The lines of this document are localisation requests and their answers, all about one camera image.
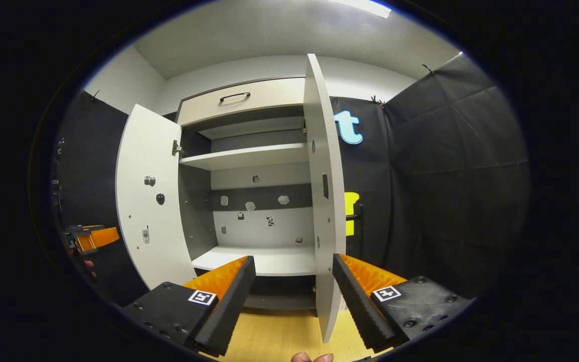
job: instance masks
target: white wall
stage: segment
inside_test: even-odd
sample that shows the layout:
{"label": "white wall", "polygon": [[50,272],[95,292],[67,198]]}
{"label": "white wall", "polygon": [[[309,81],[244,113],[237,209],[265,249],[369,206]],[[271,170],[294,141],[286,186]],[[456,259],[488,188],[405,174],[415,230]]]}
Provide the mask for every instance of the white wall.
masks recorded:
{"label": "white wall", "polygon": [[[384,102],[406,89],[416,80],[409,76],[352,60],[319,57],[328,94],[370,100],[376,96]],[[151,110],[161,115],[177,112],[181,99],[200,92],[272,76],[304,76],[306,55],[276,55],[224,62],[190,71],[168,80]]]}
{"label": "white wall", "polygon": [[84,90],[92,95],[99,90],[97,99],[129,114],[136,103],[152,110],[164,85],[164,78],[131,45],[101,68]]}

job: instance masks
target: ceiling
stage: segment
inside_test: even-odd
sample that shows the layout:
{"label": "ceiling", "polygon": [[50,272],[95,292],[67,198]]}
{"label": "ceiling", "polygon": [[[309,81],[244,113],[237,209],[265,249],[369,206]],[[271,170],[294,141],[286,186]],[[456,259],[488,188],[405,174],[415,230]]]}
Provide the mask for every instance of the ceiling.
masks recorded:
{"label": "ceiling", "polygon": [[459,50],[396,11],[387,19],[327,0],[218,0],[161,25],[135,48],[165,79],[267,55],[355,60],[419,79]]}

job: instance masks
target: white cabinet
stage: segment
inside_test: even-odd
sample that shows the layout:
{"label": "white cabinet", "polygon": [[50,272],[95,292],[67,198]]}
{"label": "white cabinet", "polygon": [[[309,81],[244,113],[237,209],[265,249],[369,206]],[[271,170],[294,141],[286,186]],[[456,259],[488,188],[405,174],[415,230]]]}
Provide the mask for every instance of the white cabinet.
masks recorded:
{"label": "white cabinet", "polygon": [[[257,280],[276,291],[315,285],[313,303],[329,340],[341,303],[331,266],[333,254],[345,252],[344,184],[315,55],[307,57],[305,78],[185,99],[175,123],[136,105],[122,136],[116,184],[122,235],[150,289],[253,255]],[[259,307],[310,304],[309,294],[252,297]]]}

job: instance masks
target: black curtain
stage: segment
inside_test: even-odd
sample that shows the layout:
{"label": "black curtain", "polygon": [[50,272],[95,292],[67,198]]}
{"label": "black curtain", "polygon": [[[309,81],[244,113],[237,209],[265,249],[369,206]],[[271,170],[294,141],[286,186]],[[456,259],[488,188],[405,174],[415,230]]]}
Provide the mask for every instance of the black curtain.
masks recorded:
{"label": "black curtain", "polygon": [[526,210],[528,159],[512,108],[464,55],[384,108],[393,211],[384,267],[476,296],[503,266]]}
{"label": "black curtain", "polygon": [[57,178],[62,185],[64,225],[116,227],[120,240],[84,258],[94,262],[99,291],[127,305],[148,289],[122,240],[115,204],[115,167],[128,115],[81,91],[67,109],[58,138],[64,138]]}
{"label": "black curtain", "polygon": [[354,222],[354,236],[347,236],[345,254],[383,266],[388,247],[391,215],[388,135],[381,106],[363,99],[330,97],[334,114],[348,111],[359,119],[359,144],[349,144],[339,135],[345,192],[356,192],[363,204],[361,220]]}

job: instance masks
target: drawer handle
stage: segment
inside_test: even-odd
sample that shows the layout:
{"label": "drawer handle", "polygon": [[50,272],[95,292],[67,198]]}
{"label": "drawer handle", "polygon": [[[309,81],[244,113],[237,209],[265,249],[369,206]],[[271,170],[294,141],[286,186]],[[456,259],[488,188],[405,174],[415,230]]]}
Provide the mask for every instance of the drawer handle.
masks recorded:
{"label": "drawer handle", "polygon": [[250,92],[242,92],[242,93],[238,93],[238,94],[232,94],[231,96],[224,96],[223,98],[220,98],[220,102],[222,103],[222,101],[224,101],[225,98],[235,97],[235,96],[251,96],[251,93]]}

